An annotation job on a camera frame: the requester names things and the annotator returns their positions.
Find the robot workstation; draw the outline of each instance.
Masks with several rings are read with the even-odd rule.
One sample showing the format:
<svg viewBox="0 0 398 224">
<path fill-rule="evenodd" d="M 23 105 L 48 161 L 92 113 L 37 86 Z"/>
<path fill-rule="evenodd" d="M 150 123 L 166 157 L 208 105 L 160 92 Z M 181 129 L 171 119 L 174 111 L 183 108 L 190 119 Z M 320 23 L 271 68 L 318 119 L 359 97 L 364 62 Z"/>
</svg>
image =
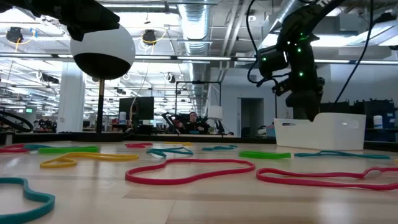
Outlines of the robot workstation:
<svg viewBox="0 0 398 224">
<path fill-rule="evenodd" d="M 0 0 L 0 224 L 397 223 L 397 15 Z"/>
</svg>

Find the person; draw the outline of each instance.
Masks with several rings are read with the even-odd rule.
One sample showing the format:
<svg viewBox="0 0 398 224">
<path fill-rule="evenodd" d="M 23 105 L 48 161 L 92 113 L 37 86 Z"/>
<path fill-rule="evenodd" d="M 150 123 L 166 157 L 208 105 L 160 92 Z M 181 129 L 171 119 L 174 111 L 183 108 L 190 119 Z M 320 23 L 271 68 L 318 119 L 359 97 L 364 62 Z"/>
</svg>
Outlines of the person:
<svg viewBox="0 0 398 224">
<path fill-rule="evenodd" d="M 185 132 L 189 133 L 190 131 L 199 131 L 200 134 L 206 134 L 208 125 L 206 123 L 204 124 L 198 124 L 197 123 L 197 118 L 198 115 L 196 112 L 191 112 L 189 114 L 189 122 L 185 125 Z"/>
</svg>

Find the ceiling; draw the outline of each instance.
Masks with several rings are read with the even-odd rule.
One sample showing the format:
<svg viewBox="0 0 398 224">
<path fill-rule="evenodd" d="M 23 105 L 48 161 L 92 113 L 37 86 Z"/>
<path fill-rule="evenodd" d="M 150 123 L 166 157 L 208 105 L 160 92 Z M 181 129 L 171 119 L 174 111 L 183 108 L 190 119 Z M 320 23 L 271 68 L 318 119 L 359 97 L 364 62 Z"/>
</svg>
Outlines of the ceiling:
<svg viewBox="0 0 398 224">
<path fill-rule="evenodd" d="M 182 18 L 178 14 L 179 5 L 175 4 L 178 1 L 169 1 L 169 13 L 152 12 L 155 10 L 153 9 L 155 6 L 162 6 L 164 2 L 144 2 L 145 4 L 142 1 L 106 1 L 101 3 L 109 7 L 121 18 L 120 24 L 131 34 L 136 46 L 137 55 L 186 55 L 187 38 L 184 34 L 187 31 L 183 30 Z M 207 38 L 199 41 L 199 43 L 205 42 L 208 44 L 206 55 L 228 56 L 228 53 L 230 55 L 247 57 L 253 55 L 253 47 L 244 19 L 239 24 L 239 18 L 242 18 L 239 15 L 241 10 L 246 8 L 245 4 L 247 4 L 247 0 L 198 0 L 197 2 L 207 2 L 207 7 L 210 10 Z M 395 1 L 377 0 L 375 2 L 376 9 L 396 7 Z M 266 38 L 270 39 L 267 41 L 272 44 L 272 39 L 275 39 L 275 36 L 277 36 L 276 34 L 265 34 L 263 28 L 264 21 L 266 21 L 269 15 L 277 14 L 281 4 L 281 0 L 257 0 L 254 3 L 252 12 L 250 13 L 252 21 L 249 24 L 257 45 L 264 43 L 263 40 L 267 40 Z M 236 14 L 232 16 L 234 5 L 237 5 Z M 350 36 L 354 39 L 366 28 L 366 6 L 367 1 L 346 1 L 340 8 L 331 12 L 329 16 L 350 16 L 351 21 L 356 21 L 358 34 Z M 227 50 L 222 54 L 223 42 L 228 30 L 228 22 L 231 19 L 234 19 L 233 27 L 237 29 L 237 35 L 235 38 L 232 38 L 234 33 L 234 29 L 232 29 L 228 44 L 226 45 Z M 18 46 L 6 39 L 6 32 L 10 27 L 22 28 L 24 40 Z M 158 41 L 153 47 L 143 44 L 141 40 L 141 35 L 147 29 L 155 30 L 155 36 Z M 325 37 L 325 42 L 334 42 L 336 43 L 335 46 L 330 47 L 322 44 L 314 46 L 315 58 L 354 59 L 358 57 L 362 49 L 360 45 L 349 46 L 349 41 L 346 39 L 332 40 L 327 38 L 330 38 L 330 35 Z M 390 42 L 394 41 L 394 38 L 398 39 L 398 36 L 393 35 Z M 374 46 L 369 48 L 366 58 L 382 59 L 391 54 L 388 46 L 382 47 L 378 46 L 378 44 L 381 43 L 374 43 Z M 29 11 L 15 8 L 0 14 L 0 52 L 69 54 L 69 45 L 70 37 L 66 27 L 51 17 L 42 16 L 41 18 L 37 18 Z M 38 106 L 38 112 L 45 116 L 57 114 L 60 85 L 43 82 L 40 80 L 40 76 L 42 74 L 50 75 L 61 82 L 62 63 L 61 61 L 53 60 L 0 58 L 0 76 L 2 80 L 0 83 L 1 105 L 7 110 L 14 110 L 15 112 L 20 111 L 25 106 Z M 221 80 L 222 76 L 220 76 L 219 63 L 209 63 L 204 64 L 204 66 L 209 67 L 209 69 L 202 75 L 202 80 L 214 82 Z M 174 112 L 175 84 L 170 83 L 168 79 L 170 75 L 173 75 L 176 81 L 192 81 L 193 74 L 190 71 L 191 67 L 192 65 L 189 62 L 135 62 L 127 75 L 117 80 L 106 82 L 104 94 L 106 99 L 104 104 L 105 114 L 117 114 L 119 98 L 136 95 L 154 96 L 155 111 L 157 113 L 166 111 Z M 222 69 L 225 69 L 224 75 L 227 78 L 230 77 L 228 82 L 246 82 L 245 70 L 233 68 L 233 66 L 229 65 L 222 67 Z M 12 85 L 25 87 L 15 88 Z M 116 87 L 123 90 L 124 93 L 117 93 Z M 188 84 L 184 88 L 186 90 L 182 89 L 181 95 L 178 95 L 178 112 L 185 113 L 195 110 L 203 114 L 208 86 L 201 85 L 194 87 Z M 87 78 L 85 117 L 96 113 L 98 106 L 97 97 L 98 82 Z"/>
</svg>

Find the yellow rubber band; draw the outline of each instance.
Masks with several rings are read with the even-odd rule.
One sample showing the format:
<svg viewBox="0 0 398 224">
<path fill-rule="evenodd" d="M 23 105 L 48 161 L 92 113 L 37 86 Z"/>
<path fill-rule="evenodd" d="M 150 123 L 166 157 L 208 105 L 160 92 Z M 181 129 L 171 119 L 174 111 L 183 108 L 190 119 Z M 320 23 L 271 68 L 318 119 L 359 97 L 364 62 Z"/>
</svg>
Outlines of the yellow rubber band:
<svg viewBox="0 0 398 224">
<path fill-rule="evenodd" d="M 40 168 L 63 168 L 75 166 L 77 165 L 77 160 L 71 159 L 72 157 L 96 159 L 99 161 L 131 161 L 138 159 L 139 156 L 130 154 L 103 154 L 97 152 L 70 152 L 55 159 L 41 162 Z"/>
<path fill-rule="evenodd" d="M 163 144 L 180 144 L 183 146 L 193 146 L 190 142 L 163 142 Z"/>
</svg>

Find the red rubber band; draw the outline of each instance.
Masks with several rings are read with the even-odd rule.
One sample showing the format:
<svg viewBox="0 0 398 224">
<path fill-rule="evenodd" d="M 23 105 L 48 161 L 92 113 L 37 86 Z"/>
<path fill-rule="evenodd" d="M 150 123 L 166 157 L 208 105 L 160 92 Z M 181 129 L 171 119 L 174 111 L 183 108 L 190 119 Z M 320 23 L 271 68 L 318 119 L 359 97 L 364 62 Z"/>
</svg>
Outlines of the red rubber band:
<svg viewBox="0 0 398 224">
<path fill-rule="evenodd" d="M 298 174 L 293 172 L 287 172 L 272 168 L 263 168 L 257 171 L 257 179 L 265 182 L 277 183 L 277 184 L 290 184 L 290 185 L 304 185 L 304 186 L 317 186 L 317 187 L 359 187 L 369 190 L 395 190 L 398 189 L 398 183 L 384 184 L 384 185 L 373 185 L 373 184 L 342 184 L 335 182 L 326 182 L 319 180 L 303 180 L 303 179 L 290 179 L 283 177 L 269 177 L 262 175 L 264 173 L 286 175 L 291 177 L 353 177 L 363 179 L 367 174 L 373 170 L 380 172 L 387 171 L 398 171 L 398 167 L 372 167 L 366 169 L 363 173 L 349 173 L 349 172 L 330 172 L 330 173 L 313 173 L 313 174 Z"/>
<path fill-rule="evenodd" d="M 11 146 L 4 146 L 0 148 L 0 152 L 29 152 L 29 149 L 24 149 L 24 144 L 16 144 Z"/>
<path fill-rule="evenodd" d="M 153 146 L 152 143 L 132 143 L 132 144 L 125 144 L 128 148 L 139 148 L 144 149 L 146 146 Z"/>
<path fill-rule="evenodd" d="M 174 163 L 174 162 L 234 162 L 238 164 L 246 164 L 250 167 L 247 168 L 239 168 L 239 169 L 229 169 L 229 170 L 218 170 L 213 172 L 208 172 L 204 174 L 193 175 L 191 177 L 181 178 L 181 179 L 151 179 L 151 178 L 144 178 L 144 177 L 136 177 L 133 174 L 144 172 L 148 170 L 157 170 L 166 167 L 167 164 Z M 227 174 L 242 174 L 245 172 L 250 172 L 256 169 L 256 166 L 249 162 L 237 159 L 168 159 L 164 163 L 154 166 L 145 166 L 145 167 L 138 167 L 126 172 L 124 178 L 128 181 L 138 183 L 138 184 L 150 184 L 150 185 L 177 185 L 177 184 L 187 184 L 193 182 L 195 180 L 209 178 L 209 177 L 216 177 L 219 175 L 227 175 Z"/>
</svg>

